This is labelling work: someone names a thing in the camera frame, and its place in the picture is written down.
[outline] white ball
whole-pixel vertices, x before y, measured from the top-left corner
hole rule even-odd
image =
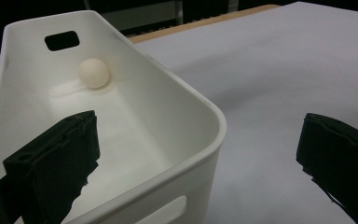
[[[79,78],[87,87],[100,88],[109,81],[109,68],[99,59],[87,59],[80,65]]]

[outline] dark background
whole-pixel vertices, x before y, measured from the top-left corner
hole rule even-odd
[[[91,8],[100,13],[131,7],[141,7],[165,1],[166,0],[89,0]],[[294,2],[293,0],[240,0],[239,10],[267,4],[283,6]],[[303,2],[358,11],[358,1],[305,0]],[[0,0],[0,48],[5,26],[14,21],[84,9],[83,0]],[[227,10],[228,0],[183,0],[184,23],[218,16],[227,13]]]

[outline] white tablecloth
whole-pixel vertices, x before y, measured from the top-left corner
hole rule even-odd
[[[358,128],[358,12],[294,3],[138,47],[227,117],[206,223],[353,223],[296,149],[308,112]]]

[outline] ping pong ball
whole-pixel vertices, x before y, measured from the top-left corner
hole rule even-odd
[[[109,68],[99,59],[87,59],[80,65],[79,78],[87,87],[100,88],[109,81]]]

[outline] white plastic bin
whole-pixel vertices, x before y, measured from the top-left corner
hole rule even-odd
[[[51,51],[50,35],[76,32],[80,44]],[[80,64],[103,61],[100,89],[75,88]],[[100,15],[79,11],[6,27],[0,57],[2,160],[59,120],[95,110],[101,147],[64,222],[201,223],[218,150],[222,112],[138,50]]]

